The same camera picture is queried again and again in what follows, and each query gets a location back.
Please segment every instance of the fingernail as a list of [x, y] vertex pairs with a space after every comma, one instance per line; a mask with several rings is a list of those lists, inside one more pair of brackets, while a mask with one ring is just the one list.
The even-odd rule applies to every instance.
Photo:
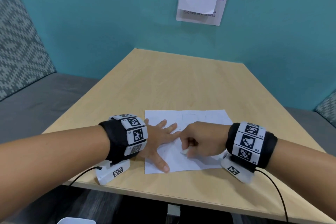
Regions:
[[163, 167], [163, 171], [164, 171], [165, 173], [168, 173], [168, 172], [169, 172], [169, 166], [167, 166], [167, 165], [164, 166], [164, 167]]

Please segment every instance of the black cable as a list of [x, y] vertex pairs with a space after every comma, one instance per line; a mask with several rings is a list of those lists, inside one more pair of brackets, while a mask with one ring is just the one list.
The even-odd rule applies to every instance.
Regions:
[[64, 190], [63, 195], [61, 196], [61, 199], [56, 203], [54, 210], [51, 212], [51, 214], [53, 215], [53, 213], [55, 213], [55, 224], [57, 224], [57, 210], [58, 210], [58, 206], [60, 205], [60, 203], [62, 203], [65, 193], [68, 191], [68, 189], [70, 188], [71, 185], [73, 185], [73, 183], [78, 180], [82, 175], [86, 174], [87, 172], [94, 170], [94, 169], [99, 169], [102, 170], [102, 167], [91, 167], [88, 170], [82, 172], [80, 175], [78, 175], [70, 184], [69, 186]]
[[281, 201], [282, 201], [282, 204], [283, 204], [283, 209], [285, 210], [286, 222], [289, 223], [289, 222], [288, 222], [288, 214], [287, 214], [287, 210], [286, 210], [285, 202], [284, 202], [284, 199], [283, 199], [282, 196], [281, 196], [280, 190], [279, 190], [278, 187], [275, 185], [275, 183], [274, 183], [274, 181], [271, 179], [271, 177], [269, 177], [269, 176], [268, 176], [267, 174], [265, 174], [263, 171], [260, 171], [260, 170], [258, 170], [258, 169], [256, 169], [255, 171], [261, 172], [262, 174], [266, 175], [266, 177], [267, 177], [268, 179], [271, 180], [271, 182], [272, 182], [273, 185], [275, 186], [276, 190], [279, 192], [279, 195], [280, 195], [280, 198], [281, 198]]

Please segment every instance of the tabletop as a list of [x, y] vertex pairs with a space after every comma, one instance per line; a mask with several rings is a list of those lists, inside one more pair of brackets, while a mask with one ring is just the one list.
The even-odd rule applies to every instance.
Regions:
[[[261, 125], [277, 137], [323, 151], [244, 64], [134, 49], [44, 133], [97, 125], [111, 115], [145, 110], [225, 109], [233, 122]], [[73, 185], [82, 188], [285, 220], [274, 185], [256, 173], [243, 184], [224, 169], [145, 175], [144, 159], [105, 186], [95, 172]], [[280, 180], [289, 220], [336, 223]]]

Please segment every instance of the hand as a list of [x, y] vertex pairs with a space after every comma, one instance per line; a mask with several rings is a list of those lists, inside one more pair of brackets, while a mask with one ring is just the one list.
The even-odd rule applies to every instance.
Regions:
[[221, 154], [225, 150], [230, 127], [230, 125], [199, 121], [189, 124], [180, 133], [182, 150], [192, 146], [187, 152], [188, 158], [194, 158], [197, 155], [206, 157]]
[[154, 165], [162, 172], [168, 173], [168, 164], [158, 154], [158, 147], [164, 143], [170, 143], [179, 137], [181, 131], [177, 131], [170, 134], [177, 128], [177, 124], [174, 123], [167, 128], [163, 128], [167, 121], [163, 120], [156, 126], [148, 125], [148, 119], [145, 119], [147, 125], [148, 139], [145, 148], [139, 152], [138, 156], [150, 159]]

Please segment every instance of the right hand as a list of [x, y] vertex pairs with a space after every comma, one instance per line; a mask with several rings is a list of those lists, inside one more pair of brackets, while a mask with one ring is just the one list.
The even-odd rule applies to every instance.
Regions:
[[187, 153], [188, 158], [197, 155], [215, 156], [225, 150], [230, 125], [220, 125], [206, 122], [189, 124], [181, 133], [182, 150], [192, 146]]

